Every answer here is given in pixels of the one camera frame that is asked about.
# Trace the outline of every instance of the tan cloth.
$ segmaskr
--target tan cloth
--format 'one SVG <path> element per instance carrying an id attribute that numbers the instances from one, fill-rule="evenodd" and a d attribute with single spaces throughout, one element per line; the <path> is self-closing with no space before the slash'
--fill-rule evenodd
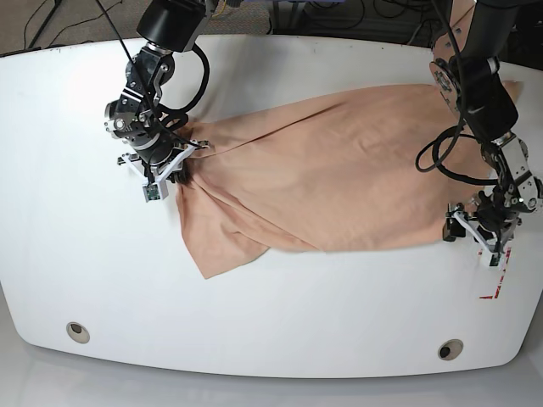
<path id="1" fill-rule="evenodd" d="M 187 161 L 193 179 L 179 187 L 185 244 L 209 278 L 268 248 L 383 250 L 439 241 L 447 204 L 479 188 L 437 170 L 421 174 L 414 160 L 455 123 L 434 86 L 404 85 L 191 124 L 192 138 L 213 148 Z M 445 164 L 477 178 L 490 171 L 468 139 Z"/>

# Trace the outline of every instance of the crumpled cloth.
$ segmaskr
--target crumpled cloth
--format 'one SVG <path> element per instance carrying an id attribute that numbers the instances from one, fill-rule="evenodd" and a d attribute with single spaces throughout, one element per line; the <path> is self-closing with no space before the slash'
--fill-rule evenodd
<path id="1" fill-rule="evenodd" d="M 515 82 L 506 88 L 513 100 Z M 480 187 L 415 169 L 417 153 L 455 125 L 435 86 L 341 92 L 216 123 L 184 135 L 209 140 L 185 161 L 182 237 L 205 278 L 257 259 L 268 248 L 361 251 L 441 240 L 447 204 Z M 422 166 L 432 164 L 425 154 Z M 479 145 L 458 141 L 445 165 L 488 177 Z"/>

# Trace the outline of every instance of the wrinkled fabric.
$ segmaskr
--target wrinkled fabric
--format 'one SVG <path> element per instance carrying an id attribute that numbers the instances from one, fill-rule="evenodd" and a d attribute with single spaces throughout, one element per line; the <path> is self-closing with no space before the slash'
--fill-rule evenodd
<path id="1" fill-rule="evenodd" d="M 506 83 L 513 99 L 515 85 Z M 430 85 L 365 88 L 191 123 L 185 136 L 212 148 L 186 160 L 192 179 L 178 189 L 188 251 L 209 278 L 268 248 L 361 251 L 439 241 L 447 204 L 480 188 L 437 170 L 422 174 L 414 161 L 455 123 Z M 422 166 L 430 164 L 427 153 Z M 490 173 L 469 139 L 445 165 L 476 178 Z"/>

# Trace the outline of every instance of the gray floor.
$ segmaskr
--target gray floor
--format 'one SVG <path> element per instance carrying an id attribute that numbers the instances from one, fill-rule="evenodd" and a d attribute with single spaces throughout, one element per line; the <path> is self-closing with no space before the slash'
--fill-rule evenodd
<path id="1" fill-rule="evenodd" d="M 151 0 L 122 0 L 109 11 L 119 33 L 124 38 L 139 36 L 136 26 L 143 11 Z M 109 7 L 119 0 L 102 0 L 104 7 Z M 42 0 L 2 0 L 0 5 L 0 53 L 8 53 L 23 48 L 23 30 L 26 21 Z M 39 13 L 28 25 L 27 43 L 33 37 L 39 25 L 53 6 L 54 0 L 48 0 Z M 100 15 L 93 0 L 64 0 L 43 32 L 37 46 L 47 47 L 55 36 L 67 25 L 88 20 Z M 244 2 L 240 8 L 227 8 L 208 25 L 209 34 L 266 34 L 269 28 L 268 12 L 264 3 Z M 54 42 L 57 44 L 78 44 L 87 40 L 105 41 L 114 39 L 113 32 L 104 18 L 67 29 Z"/>

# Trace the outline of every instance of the circular hole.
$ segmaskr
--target circular hole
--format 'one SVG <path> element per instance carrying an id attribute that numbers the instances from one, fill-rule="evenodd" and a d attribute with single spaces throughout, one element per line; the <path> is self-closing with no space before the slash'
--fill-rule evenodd
<path id="1" fill-rule="evenodd" d="M 464 349 L 464 344 L 460 339 L 451 339 L 439 347 L 438 357 L 441 360 L 454 360 Z"/>
<path id="2" fill-rule="evenodd" d="M 68 336 L 77 343 L 87 343 L 91 340 L 88 330 L 77 322 L 70 322 L 66 326 L 66 332 L 68 332 Z"/>
<path id="3" fill-rule="evenodd" d="M 77 325 L 77 324 L 70 324 L 70 328 L 75 333 L 81 333 L 83 331 L 81 329 L 81 325 Z"/>

